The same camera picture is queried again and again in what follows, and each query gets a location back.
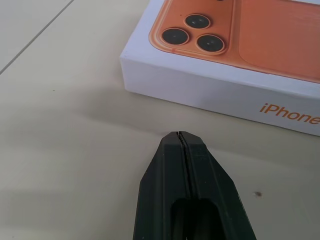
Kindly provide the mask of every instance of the camera lens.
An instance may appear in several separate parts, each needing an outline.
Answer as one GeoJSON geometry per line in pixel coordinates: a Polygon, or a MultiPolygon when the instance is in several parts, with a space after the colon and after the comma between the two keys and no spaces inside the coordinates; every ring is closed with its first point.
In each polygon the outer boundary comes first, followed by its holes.
{"type": "Polygon", "coordinates": [[[218,52],[224,49],[224,42],[214,35],[203,35],[197,40],[198,46],[208,52],[218,52]]]}
{"type": "Polygon", "coordinates": [[[181,45],[188,41],[188,33],[179,28],[169,28],[162,33],[162,38],[168,44],[181,45]]]}
{"type": "Polygon", "coordinates": [[[186,17],[185,23],[195,29],[204,29],[210,25],[210,20],[206,16],[193,14],[186,17]]]}

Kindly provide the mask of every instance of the tile grout line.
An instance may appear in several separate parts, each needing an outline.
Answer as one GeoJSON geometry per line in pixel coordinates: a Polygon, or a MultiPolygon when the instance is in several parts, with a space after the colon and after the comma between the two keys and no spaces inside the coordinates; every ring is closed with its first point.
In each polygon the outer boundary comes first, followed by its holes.
{"type": "Polygon", "coordinates": [[[4,66],[4,68],[2,70],[0,70],[0,75],[47,29],[47,27],[49,27],[54,20],[56,20],[60,14],[62,14],[64,12],[64,10],[66,10],[67,7],[69,7],[69,5],[73,2],[74,0],[71,0],[70,2],[68,2],[68,4],[66,6],[64,6],[64,8],[62,8],[60,10],[60,12],[58,12],[58,14],[56,16],[54,16],[53,19],[51,19],[51,21],[49,21],[44,28],[42,28],[21,50],[20,52],[18,52],[17,55],[15,55],[9,62],[7,65],[4,66]]]}

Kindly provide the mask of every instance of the iphone box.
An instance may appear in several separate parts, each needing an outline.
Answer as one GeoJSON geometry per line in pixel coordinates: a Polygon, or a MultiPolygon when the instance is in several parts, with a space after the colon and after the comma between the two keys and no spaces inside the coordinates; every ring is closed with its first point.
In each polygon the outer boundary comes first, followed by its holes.
{"type": "Polygon", "coordinates": [[[310,0],[150,0],[125,89],[320,136],[319,16],[310,0]]]}

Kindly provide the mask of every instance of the orange phone image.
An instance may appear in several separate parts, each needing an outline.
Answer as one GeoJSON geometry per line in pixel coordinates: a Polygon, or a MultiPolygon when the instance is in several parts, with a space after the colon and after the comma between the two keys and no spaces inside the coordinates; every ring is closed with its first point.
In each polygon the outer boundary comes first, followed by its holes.
{"type": "Polygon", "coordinates": [[[165,0],[149,34],[164,52],[320,83],[320,5],[165,0]]]}

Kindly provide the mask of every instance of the box side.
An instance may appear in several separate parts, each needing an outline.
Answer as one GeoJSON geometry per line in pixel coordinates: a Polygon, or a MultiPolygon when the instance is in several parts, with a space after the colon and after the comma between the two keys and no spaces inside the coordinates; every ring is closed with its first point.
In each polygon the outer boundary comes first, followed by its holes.
{"type": "Polygon", "coordinates": [[[125,89],[320,136],[320,101],[121,58],[125,89]]]}

